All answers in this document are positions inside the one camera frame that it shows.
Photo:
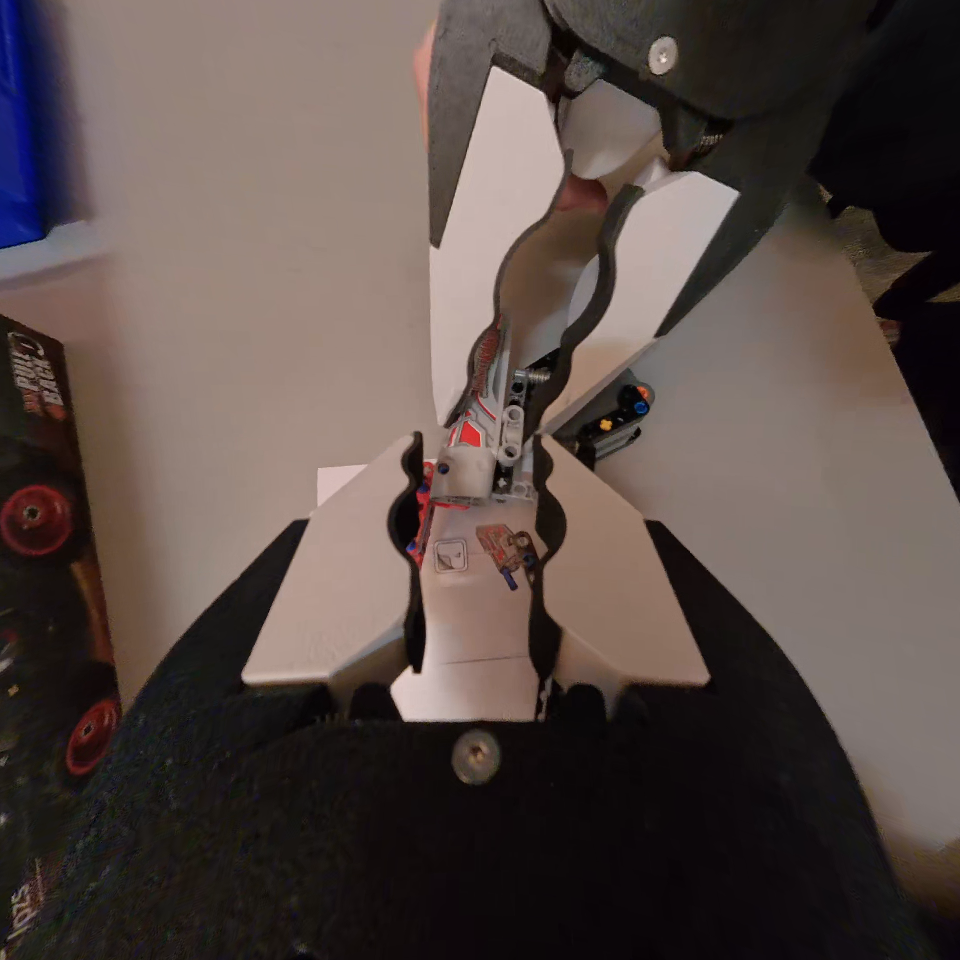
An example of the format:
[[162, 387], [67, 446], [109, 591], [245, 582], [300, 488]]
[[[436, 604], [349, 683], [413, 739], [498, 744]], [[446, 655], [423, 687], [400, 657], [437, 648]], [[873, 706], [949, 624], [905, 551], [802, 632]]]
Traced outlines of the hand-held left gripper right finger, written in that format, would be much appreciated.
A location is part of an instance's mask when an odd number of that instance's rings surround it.
[[702, 688], [711, 673], [642, 514], [550, 437], [534, 436], [537, 676], [578, 685]]

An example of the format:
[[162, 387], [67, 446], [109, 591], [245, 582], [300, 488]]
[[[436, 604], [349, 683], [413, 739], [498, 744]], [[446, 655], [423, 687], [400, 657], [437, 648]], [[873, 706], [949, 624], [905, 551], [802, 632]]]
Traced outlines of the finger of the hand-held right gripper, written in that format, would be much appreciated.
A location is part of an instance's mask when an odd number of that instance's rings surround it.
[[539, 423], [554, 433], [633, 366], [659, 329], [739, 199], [737, 189], [704, 174], [641, 170], [642, 193], [614, 246], [615, 276], [602, 316], [572, 351], [569, 378]]
[[507, 264], [545, 222], [567, 172], [546, 95], [493, 66], [446, 228], [429, 253], [431, 385], [439, 426], [472, 381], [475, 344], [503, 316]]

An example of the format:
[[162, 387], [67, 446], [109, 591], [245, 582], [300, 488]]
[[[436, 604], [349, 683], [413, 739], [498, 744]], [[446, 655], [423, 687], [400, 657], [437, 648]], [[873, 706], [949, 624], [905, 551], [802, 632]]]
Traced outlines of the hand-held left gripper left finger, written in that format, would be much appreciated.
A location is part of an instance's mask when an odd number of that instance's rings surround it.
[[247, 687], [390, 687], [421, 657], [424, 438], [402, 436], [309, 516], [242, 671]]

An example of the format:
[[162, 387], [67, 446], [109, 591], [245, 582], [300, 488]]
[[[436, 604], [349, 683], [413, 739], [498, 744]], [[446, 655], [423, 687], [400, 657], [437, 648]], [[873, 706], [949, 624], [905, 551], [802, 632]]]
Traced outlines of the toy brick truck chassis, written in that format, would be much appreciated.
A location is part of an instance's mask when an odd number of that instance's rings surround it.
[[[523, 426], [535, 394], [546, 385], [551, 373], [546, 360], [536, 366], [516, 368], [511, 385], [511, 396], [522, 406]], [[642, 422], [650, 412], [655, 392], [630, 371], [621, 372], [610, 384], [588, 402], [582, 410], [559, 427], [555, 433], [558, 443], [590, 470], [601, 461], [629, 447], [642, 432]], [[482, 506], [454, 506], [433, 498], [432, 488], [436, 460], [425, 460], [422, 479], [416, 490], [418, 528], [405, 549], [421, 566], [434, 515], [440, 510], [466, 511], [473, 508], [493, 508], [503, 511], [510, 507], [531, 505], [536, 497], [533, 485], [533, 454], [522, 447], [521, 456], [512, 471], [510, 490], [503, 497], [491, 497]]]

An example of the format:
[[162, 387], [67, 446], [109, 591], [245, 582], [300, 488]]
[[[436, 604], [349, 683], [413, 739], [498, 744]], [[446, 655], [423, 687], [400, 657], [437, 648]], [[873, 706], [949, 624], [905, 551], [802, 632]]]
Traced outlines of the grey toy panel red sticker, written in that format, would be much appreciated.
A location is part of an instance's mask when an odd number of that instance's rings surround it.
[[495, 320], [471, 354], [467, 382], [439, 453], [432, 496], [454, 506], [482, 506], [511, 489], [522, 456], [522, 405], [512, 397], [511, 327]]

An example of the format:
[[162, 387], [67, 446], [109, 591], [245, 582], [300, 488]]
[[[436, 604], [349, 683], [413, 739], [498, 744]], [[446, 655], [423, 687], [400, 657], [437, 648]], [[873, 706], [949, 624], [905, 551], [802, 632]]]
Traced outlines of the person's right forearm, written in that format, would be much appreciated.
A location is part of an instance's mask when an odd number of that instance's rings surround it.
[[958, 254], [959, 3], [885, 2], [883, 13], [810, 173], [832, 217], [867, 210], [897, 251]]

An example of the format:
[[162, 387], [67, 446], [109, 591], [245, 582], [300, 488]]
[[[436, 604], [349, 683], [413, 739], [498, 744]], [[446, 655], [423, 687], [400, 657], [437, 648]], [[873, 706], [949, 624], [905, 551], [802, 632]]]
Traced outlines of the person's right hand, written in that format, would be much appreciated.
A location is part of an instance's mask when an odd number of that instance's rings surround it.
[[[436, 28], [437, 21], [434, 20], [430, 23], [413, 54], [414, 88], [418, 103], [421, 139], [425, 149], [428, 148], [428, 92]], [[575, 174], [570, 174], [560, 192], [557, 210], [558, 212], [588, 210], [602, 213], [606, 211], [608, 204], [609, 199], [606, 189], [600, 181], [583, 179]]]

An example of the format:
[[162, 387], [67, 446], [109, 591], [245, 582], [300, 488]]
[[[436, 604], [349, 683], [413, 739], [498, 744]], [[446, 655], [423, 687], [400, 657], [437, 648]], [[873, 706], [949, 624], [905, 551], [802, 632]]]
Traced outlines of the white instruction booklet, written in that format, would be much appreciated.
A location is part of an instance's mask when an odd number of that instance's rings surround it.
[[477, 528], [530, 531], [530, 505], [434, 506], [420, 586], [423, 665], [391, 686], [408, 721], [531, 721], [539, 679], [529, 654], [531, 589], [522, 572], [498, 572]]

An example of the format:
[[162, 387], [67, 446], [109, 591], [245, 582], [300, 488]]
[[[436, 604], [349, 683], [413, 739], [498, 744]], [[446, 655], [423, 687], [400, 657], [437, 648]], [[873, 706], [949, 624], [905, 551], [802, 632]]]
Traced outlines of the dark toy truck box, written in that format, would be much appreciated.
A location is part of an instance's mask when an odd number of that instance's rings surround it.
[[121, 716], [65, 350], [2, 317], [2, 958], [37, 926]]

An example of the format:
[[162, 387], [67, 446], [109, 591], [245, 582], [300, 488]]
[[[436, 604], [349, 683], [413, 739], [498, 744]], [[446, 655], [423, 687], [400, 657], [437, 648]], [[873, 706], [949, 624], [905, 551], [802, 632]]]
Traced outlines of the person's dark clothed body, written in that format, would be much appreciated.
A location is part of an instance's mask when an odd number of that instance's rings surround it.
[[893, 322], [893, 347], [907, 384], [954, 493], [959, 493], [959, 301], [957, 246], [930, 252], [873, 303]]

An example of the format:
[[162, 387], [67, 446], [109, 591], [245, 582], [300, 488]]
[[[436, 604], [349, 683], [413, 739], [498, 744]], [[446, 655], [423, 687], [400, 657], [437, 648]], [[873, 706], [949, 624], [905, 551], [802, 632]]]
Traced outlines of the blue storage bin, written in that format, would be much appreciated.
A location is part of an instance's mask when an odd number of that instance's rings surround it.
[[1, 3], [1, 248], [42, 240], [50, 226], [44, 41], [37, 2]]

